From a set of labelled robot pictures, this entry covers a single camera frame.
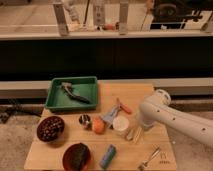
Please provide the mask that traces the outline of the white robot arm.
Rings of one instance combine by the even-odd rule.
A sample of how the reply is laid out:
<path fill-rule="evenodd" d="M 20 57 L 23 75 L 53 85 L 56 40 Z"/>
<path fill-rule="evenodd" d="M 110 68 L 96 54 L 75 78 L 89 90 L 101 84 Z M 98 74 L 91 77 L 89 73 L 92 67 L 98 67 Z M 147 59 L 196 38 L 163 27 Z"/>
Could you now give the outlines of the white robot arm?
<path fill-rule="evenodd" d="M 145 130 L 152 128 L 155 121 L 160 122 L 213 148 L 213 120 L 178 111 L 170 103 L 167 91 L 155 90 L 140 103 L 138 122 Z"/>

